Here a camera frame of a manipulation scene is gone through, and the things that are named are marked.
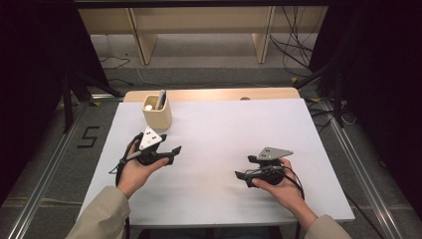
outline jacket sleeve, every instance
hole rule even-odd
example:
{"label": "jacket sleeve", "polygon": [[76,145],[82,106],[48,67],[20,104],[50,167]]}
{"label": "jacket sleeve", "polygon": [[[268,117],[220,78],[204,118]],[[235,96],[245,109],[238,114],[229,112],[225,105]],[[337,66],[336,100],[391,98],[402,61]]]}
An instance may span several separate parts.
{"label": "jacket sleeve", "polygon": [[310,227],[305,239],[345,239],[351,238],[332,217],[324,215],[319,217]]}
{"label": "jacket sleeve", "polygon": [[107,186],[87,206],[67,238],[121,238],[129,213],[124,194]]}

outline person's right hand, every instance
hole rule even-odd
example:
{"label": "person's right hand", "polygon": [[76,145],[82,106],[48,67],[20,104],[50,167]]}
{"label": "person's right hand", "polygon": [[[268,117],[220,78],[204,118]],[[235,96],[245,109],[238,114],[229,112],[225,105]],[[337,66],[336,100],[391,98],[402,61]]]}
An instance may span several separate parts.
{"label": "person's right hand", "polygon": [[[291,163],[285,158],[279,158],[279,161],[283,164],[284,167],[292,169]],[[292,171],[285,168],[285,174],[289,178],[296,181],[296,177]],[[303,201],[301,192],[298,188],[289,180],[284,178],[281,183],[278,185],[272,185],[264,180],[255,178],[252,182],[259,188],[262,188],[273,195],[276,200],[284,207],[290,208],[297,204],[298,202]]]}
{"label": "person's right hand", "polygon": [[[287,159],[280,158],[280,162],[283,166],[292,169],[292,165]],[[291,170],[285,168],[285,174],[296,181],[296,177]],[[258,178],[254,178],[252,183],[257,187],[270,192],[282,206],[286,207],[296,218],[298,218],[298,221],[305,230],[308,231],[311,224],[317,220],[317,216],[302,199],[299,189],[288,179],[284,178],[278,185],[272,185]]]}
{"label": "person's right hand", "polygon": [[[135,146],[139,143],[137,140],[132,147],[128,155],[131,155],[135,151]],[[144,166],[136,159],[130,160],[126,166],[123,168],[121,172],[120,181],[118,183],[117,188],[120,189],[121,192],[128,198],[140,187],[145,184],[148,177],[152,174],[152,172],[158,170],[162,166],[166,165],[168,162],[168,158],[164,157],[156,161],[155,163]]]}

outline white table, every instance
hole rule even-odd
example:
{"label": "white table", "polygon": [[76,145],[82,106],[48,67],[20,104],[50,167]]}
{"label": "white table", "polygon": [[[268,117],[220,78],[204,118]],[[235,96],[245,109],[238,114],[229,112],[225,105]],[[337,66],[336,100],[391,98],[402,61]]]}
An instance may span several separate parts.
{"label": "white table", "polygon": [[[130,223],[145,228],[280,225],[295,217],[273,197],[248,188],[234,171],[258,168],[248,155],[265,146],[287,156],[316,215],[354,219],[317,130],[301,99],[172,102],[173,123],[158,152],[182,145],[173,165],[154,172],[130,198]],[[82,210],[106,185],[108,172],[146,122],[141,103],[121,103]]]}

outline pen holder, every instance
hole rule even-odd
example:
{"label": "pen holder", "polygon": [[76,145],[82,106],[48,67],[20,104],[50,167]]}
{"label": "pen holder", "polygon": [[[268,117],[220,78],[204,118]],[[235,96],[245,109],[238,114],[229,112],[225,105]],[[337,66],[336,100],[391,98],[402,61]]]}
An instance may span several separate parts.
{"label": "pen holder", "polygon": [[152,129],[166,130],[171,125],[170,102],[166,98],[164,105],[156,109],[157,101],[158,96],[147,96],[142,106],[143,115]]}

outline marker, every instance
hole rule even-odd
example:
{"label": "marker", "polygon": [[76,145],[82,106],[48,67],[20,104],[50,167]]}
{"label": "marker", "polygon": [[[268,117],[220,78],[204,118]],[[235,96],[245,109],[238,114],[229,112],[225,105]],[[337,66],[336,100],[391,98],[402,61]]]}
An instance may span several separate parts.
{"label": "marker", "polygon": [[164,108],[165,100],[167,99],[167,92],[164,91],[161,98],[161,107]]}
{"label": "marker", "polygon": [[161,108],[162,97],[164,96],[164,94],[165,94],[165,90],[161,90],[161,91],[159,92],[159,96],[158,96],[157,104],[155,104],[155,110],[156,110],[156,111],[159,111],[159,110],[160,110],[160,108]]}

